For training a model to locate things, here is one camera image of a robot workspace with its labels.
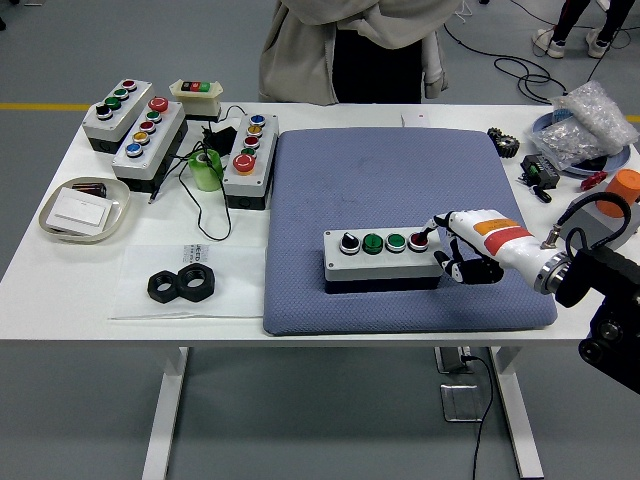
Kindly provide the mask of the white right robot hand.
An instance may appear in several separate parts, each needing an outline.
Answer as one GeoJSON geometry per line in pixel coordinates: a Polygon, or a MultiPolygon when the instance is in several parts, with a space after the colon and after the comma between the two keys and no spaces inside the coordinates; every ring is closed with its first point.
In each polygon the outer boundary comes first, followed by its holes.
{"type": "Polygon", "coordinates": [[[525,227],[496,210],[464,210],[440,214],[419,232],[425,240],[437,228],[446,230],[452,254],[436,251],[440,267],[456,282],[468,285],[493,284],[503,271],[518,271],[529,286],[542,285],[543,267],[553,256],[541,249],[541,242],[525,227]]]}

